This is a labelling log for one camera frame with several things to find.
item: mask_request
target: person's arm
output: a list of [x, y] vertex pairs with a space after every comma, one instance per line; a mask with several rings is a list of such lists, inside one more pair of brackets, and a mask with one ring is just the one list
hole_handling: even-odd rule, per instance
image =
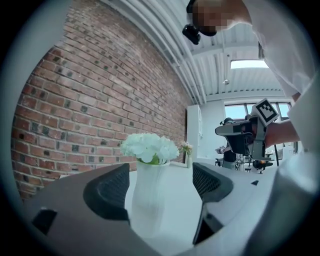
[[290, 120], [273, 122], [268, 125], [265, 135], [265, 147], [273, 145], [298, 142], [299, 136]]
[[299, 99], [299, 97], [301, 96], [301, 94], [298, 92], [295, 95], [292, 95], [292, 99], [294, 102], [297, 102], [297, 100]]

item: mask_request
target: ceiling beam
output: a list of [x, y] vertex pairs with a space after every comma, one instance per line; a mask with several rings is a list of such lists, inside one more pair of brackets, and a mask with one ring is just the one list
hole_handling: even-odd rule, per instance
[[230, 100], [239, 98], [284, 98], [285, 94], [282, 90], [251, 90], [251, 91], [237, 91], [237, 92], [226, 92], [214, 95], [208, 95], [206, 100], [208, 102], [219, 101], [219, 100]]
[[[224, 52], [230, 53], [234, 51], [254, 51], [258, 50], [258, 42], [232, 42], [224, 44]], [[223, 45], [217, 44], [209, 47], [202, 48], [200, 50], [192, 51], [194, 59], [201, 58], [208, 55], [221, 54], [223, 52]]]

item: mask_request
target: brick wall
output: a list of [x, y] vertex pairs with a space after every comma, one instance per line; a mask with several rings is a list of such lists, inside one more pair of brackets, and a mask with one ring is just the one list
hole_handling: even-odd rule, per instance
[[75, 1], [63, 38], [38, 63], [16, 107], [11, 148], [21, 198], [60, 175], [124, 162], [135, 170], [120, 142], [142, 132], [184, 140], [190, 104], [141, 31], [99, 1]]

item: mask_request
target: white vase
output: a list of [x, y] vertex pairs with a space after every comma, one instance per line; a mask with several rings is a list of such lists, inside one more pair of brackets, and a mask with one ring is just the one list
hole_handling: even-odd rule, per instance
[[165, 209], [161, 180], [170, 163], [151, 165], [137, 161], [132, 197], [131, 228], [142, 238], [152, 238], [160, 230]]
[[188, 154], [186, 154], [186, 157], [187, 157], [187, 159], [186, 159], [186, 167], [187, 168], [191, 168], [192, 167], [192, 158]]

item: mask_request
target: white table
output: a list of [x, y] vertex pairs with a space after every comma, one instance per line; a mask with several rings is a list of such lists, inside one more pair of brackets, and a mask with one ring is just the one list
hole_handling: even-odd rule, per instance
[[[193, 247], [202, 201], [192, 178], [192, 168], [176, 165], [170, 165], [163, 174], [161, 189], [165, 195], [165, 210], [160, 232], [154, 238], [144, 239], [163, 256], [173, 256]], [[129, 217], [136, 180], [137, 172], [130, 172], [130, 187], [126, 193], [124, 206]]]
[[[206, 249], [207, 252], [212, 252], [212, 255], [238, 255], [263, 214], [276, 168], [268, 170], [266, 174], [235, 171], [218, 166], [214, 166], [214, 169], [229, 177], [234, 187], [222, 201], [207, 205], [224, 227], [208, 239], [211, 241], [210, 244], [204, 241], [201, 243], [202, 246], [197, 246], [195, 250], [200, 252]], [[165, 210], [160, 232], [154, 238], [143, 239], [163, 256], [194, 255], [190, 254], [190, 249], [194, 247], [192, 242], [201, 214], [202, 201], [192, 178], [192, 168], [172, 165], [164, 174], [161, 188], [165, 194]], [[130, 187], [125, 198], [125, 209], [129, 217], [136, 179], [137, 172], [131, 172]], [[251, 184], [255, 180], [259, 180], [258, 186]]]

